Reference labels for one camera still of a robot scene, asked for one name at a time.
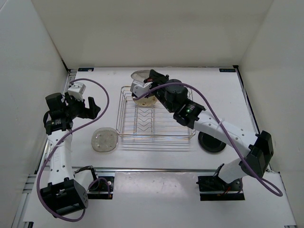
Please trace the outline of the beige round plate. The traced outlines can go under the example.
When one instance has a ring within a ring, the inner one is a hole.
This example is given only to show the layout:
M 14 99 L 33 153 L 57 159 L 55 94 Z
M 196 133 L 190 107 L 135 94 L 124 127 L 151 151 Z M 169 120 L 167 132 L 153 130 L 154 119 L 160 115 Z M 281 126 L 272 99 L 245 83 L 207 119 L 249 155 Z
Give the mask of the beige round plate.
M 135 100 L 135 96 L 132 96 L 133 101 L 140 107 L 152 107 L 157 102 L 157 98 L 155 96 L 143 97 L 139 100 Z

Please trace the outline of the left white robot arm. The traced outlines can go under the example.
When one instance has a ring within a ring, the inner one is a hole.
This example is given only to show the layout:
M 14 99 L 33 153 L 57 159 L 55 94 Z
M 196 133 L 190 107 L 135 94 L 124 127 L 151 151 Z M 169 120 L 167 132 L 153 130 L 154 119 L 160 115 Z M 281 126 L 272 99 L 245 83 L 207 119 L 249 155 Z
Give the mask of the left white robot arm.
M 89 97 L 89 107 L 81 95 L 54 93 L 46 97 L 49 110 L 43 122 L 53 152 L 48 164 L 50 175 L 47 186 L 39 190 L 42 201 L 55 213 L 65 216 L 88 207 L 87 190 L 98 188 L 100 179 L 93 166 L 73 171 L 71 142 L 73 119 L 94 120 L 100 112 L 94 98 Z

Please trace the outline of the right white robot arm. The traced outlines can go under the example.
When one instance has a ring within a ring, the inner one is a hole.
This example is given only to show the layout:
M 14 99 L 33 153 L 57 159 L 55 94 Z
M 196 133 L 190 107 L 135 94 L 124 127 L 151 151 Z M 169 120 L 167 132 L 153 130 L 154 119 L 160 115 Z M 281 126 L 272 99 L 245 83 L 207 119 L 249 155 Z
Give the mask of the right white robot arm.
M 155 96 L 180 125 L 207 134 L 235 149 L 238 158 L 220 165 L 213 175 L 217 189 L 224 190 L 245 176 L 264 184 L 263 176 L 274 154 L 271 134 L 266 131 L 248 132 L 220 119 L 209 102 L 202 106 L 190 100 L 188 89 L 195 88 L 151 69 L 144 80 L 143 94 Z

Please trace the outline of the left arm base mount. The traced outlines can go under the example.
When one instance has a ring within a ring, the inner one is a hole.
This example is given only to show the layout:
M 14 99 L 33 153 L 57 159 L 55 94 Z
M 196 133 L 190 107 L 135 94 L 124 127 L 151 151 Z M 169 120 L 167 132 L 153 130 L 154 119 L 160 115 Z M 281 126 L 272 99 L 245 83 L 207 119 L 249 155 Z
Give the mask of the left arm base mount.
M 112 200 L 114 194 L 114 175 L 103 176 L 107 180 L 107 184 L 104 180 L 99 180 L 94 183 L 93 186 L 88 190 L 88 198 L 90 200 Z

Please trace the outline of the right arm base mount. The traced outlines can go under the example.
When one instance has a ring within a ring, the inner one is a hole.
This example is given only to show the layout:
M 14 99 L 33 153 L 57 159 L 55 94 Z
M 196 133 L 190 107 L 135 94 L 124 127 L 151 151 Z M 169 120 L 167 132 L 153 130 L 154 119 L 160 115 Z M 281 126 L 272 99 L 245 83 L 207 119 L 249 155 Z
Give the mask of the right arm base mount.
M 245 200 L 242 179 L 226 184 L 213 176 L 198 176 L 200 201 L 242 201 Z

